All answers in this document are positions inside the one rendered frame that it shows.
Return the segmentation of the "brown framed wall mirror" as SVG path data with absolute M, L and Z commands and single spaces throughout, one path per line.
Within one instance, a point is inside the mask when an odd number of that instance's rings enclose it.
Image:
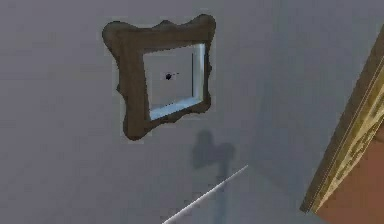
M 215 18 L 207 14 L 200 14 L 184 24 L 164 20 L 150 28 L 121 21 L 112 21 L 104 26 L 102 39 L 118 68 L 116 90 L 125 102 L 122 130 L 128 139 L 139 140 L 162 124 L 175 123 L 187 114 L 204 113 L 210 108 L 210 50 L 215 30 Z M 199 47 L 193 70 L 202 75 L 196 81 L 193 96 L 171 104 L 169 112 L 163 109 L 151 111 L 144 55 L 189 46 Z

